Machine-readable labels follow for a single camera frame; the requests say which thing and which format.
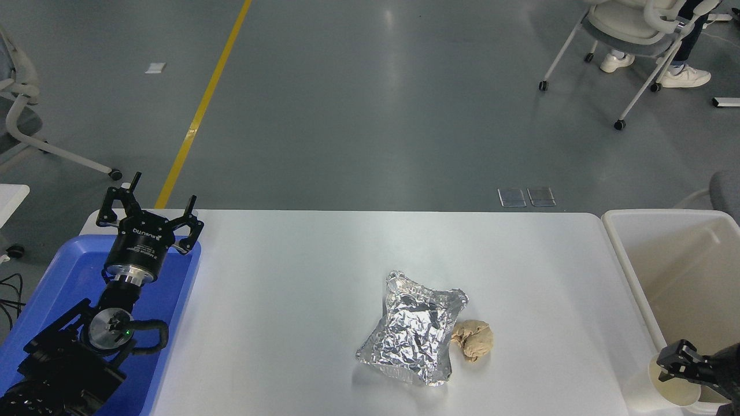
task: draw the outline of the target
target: blue tray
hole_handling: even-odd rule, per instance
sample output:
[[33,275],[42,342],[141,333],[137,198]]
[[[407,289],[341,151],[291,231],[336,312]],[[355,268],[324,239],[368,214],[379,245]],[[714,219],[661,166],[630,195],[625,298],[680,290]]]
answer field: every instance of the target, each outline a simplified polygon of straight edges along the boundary
[[[56,253],[0,346],[0,395],[21,380],[16,370],[26,358],[23,347],[31,338],[83,298],[89,298],[93,305],[98,302],[105,289],[100,271],[114,240],[114,235],[81,235],[66,242]],[[200,244],[187,255],[170,249],[159,279],[141,290],[134,318],[167,322],[170,344],[156,354],[129,356],[121,364],[126,380],[95,416],[139,416],[152,410],[200,256]],[[158,335],[156,331],[137,332],[135,339],[137,346],[151,346],[157,343]]]

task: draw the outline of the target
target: white sneaker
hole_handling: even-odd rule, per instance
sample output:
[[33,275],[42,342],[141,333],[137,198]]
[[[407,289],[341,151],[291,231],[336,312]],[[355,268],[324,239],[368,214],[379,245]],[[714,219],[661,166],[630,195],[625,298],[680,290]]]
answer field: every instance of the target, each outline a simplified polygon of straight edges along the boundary
[[611,53],[607,53],[604,57],[604,61],[599,65],[599,68],[601,68],[605,73],[611,74],[619,68],[629,67],[633,62],[635,62],[635,55],[626,53],[624,58],[619,59]]
[[671,75],[666,71],[660,83],[666,88],[693,88],[700,87],[712,79],[708,71],[697,70],[688,65],[678,75]]

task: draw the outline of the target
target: robotic arm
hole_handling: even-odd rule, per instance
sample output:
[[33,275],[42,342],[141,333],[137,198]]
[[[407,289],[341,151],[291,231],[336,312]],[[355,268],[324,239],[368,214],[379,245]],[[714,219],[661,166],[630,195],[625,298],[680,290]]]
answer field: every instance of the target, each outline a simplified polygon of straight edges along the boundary
[[[141,288],[157,280],[167,250],[174,246],[187,254],[204,224],[193,214],[194,195],[174,220],[142,210],[133,195],[140,177],[137,172],[128,188],[110,187],[98,214],[97,225],[117,227],[118,236],[102,270],[106,287],[97,305],[83,299],[24,347],[28,356],[18,366],[24,378],[0,397],[0,415],[90,416],[126,379],[118,369],[124,360],[167,345],[167,323],[137,321],[133,307]],[[126,217],[120,221],[114,201],[124,205]],[[184,226],[190,234],[175,242],[174,231]],[[158,344],[137,347],[136,331],[154,329]]]
[[666,346],[658,355],[658,379],[683,378],[707,386],[732,401],[720,406],[717,416],[740,416],[740,343],[714,355],[700,355],[687,340]]

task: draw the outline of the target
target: gray floor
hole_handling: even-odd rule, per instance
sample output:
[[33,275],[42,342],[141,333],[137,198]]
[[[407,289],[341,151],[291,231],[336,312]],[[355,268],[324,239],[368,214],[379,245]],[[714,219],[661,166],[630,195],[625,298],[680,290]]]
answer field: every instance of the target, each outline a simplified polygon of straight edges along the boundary
[[[137,196],[151,207],[241,5],[15,0],[0,4],[0,21],[41,73],[41,134],[127,178],[142,171]],[[201,209],[601,215],[670,207],[736,167],[740,113],[710,100],[740,96],[740,26],[716,23],[700,39],[690,63],[712,72],[707,86],[645,93],[617,132],[650,59],[606,75],[605,48],[585,64],[581,34],[549,91],[537,90],[581,9],[254,0],[168,207],[196,194]],[[157,61],[164,73],[145,75]],[[52,155],[21,156],[0,181],[31,194],[2,232],[28,253],[0,275],[22,272],[27,299],[111,182]],[[536,186],[551,187],[558,206],[498,201],[497,187]],[[6,332],[0,324],[0,339]]]

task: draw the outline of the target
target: yellow floor line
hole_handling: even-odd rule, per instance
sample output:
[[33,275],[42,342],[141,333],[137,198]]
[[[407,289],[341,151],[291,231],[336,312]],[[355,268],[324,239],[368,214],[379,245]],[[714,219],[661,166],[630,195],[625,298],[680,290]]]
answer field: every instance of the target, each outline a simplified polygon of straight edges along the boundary
[[223,67],[226,66],[226,61],[229,60],[231,49],[234,46],[236,37],[239,34],[239,29],[241,29],[241,25],[244,22],[244,17],[246,16],[246,12],[249,10],[249,5],[251,3],[252,0],[245,0],[244,5],[241,7],[239,16],[236,18],[236,21],[234,22],[234,27],[232,27],[232,31],[229,34],[229,40],[226,41],[226,45],[223,47],[221,57],[218,59],[216,68],[213,70],[213,74],[211,75],[211,81],[208,82],[206,92],[203,93],[201,103],[198,105],[198,110],[195,111],[195,117],[192,118],[190,128],[187,130],[187,134],[185,135],[182,146],[180,146],[180,151],[178,151],[178,155],[175,157],[175,163],[172,164],[172,168],[170,168],[169,170],[167,180],[165,180],[164,185],[162,186],[162,190],[159,192],[159,197],[157,198],[156,204],[154,204],[154,208],[164,208],[167,205],[169,196],[172,194],[172,189],[175,188],[175,182],[177,182],[180,171],[183,168],[183,164],[185,164],[185,159],[187,158],[187,154],[190,151],[192,142],[195,140],[195,135],[198,134],[198,129],[201,127],[203,116],[206,114],[206,110],[208,110],[208,104],[211,102],[213,92],[216,90],[218,80],[221,78]]

